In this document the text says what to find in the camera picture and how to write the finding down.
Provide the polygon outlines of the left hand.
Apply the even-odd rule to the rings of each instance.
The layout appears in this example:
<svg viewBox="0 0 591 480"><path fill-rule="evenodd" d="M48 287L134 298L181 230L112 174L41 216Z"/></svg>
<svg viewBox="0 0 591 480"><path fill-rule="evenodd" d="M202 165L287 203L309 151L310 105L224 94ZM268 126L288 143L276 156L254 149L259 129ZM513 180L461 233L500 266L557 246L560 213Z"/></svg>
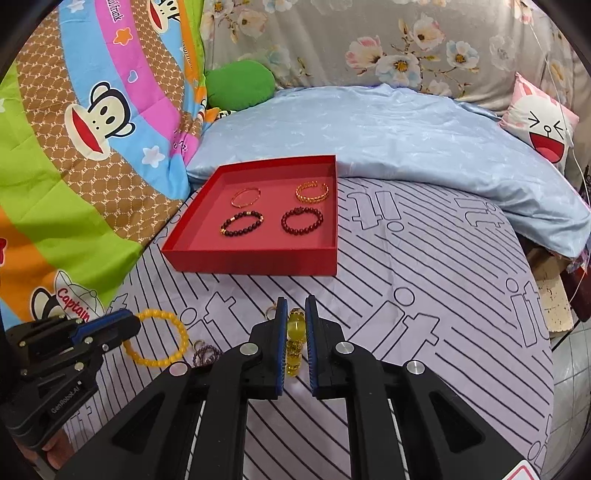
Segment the left hand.
<svg viewBox="0 0 591 480"><path fill-rule="evenodd" d="M74 449L64 429L58 430L42 448L42 453L28 449L17 442L24 457L35 463L39 459L44 459L46 463L55 470L59 470L74 455Z"/></svg>

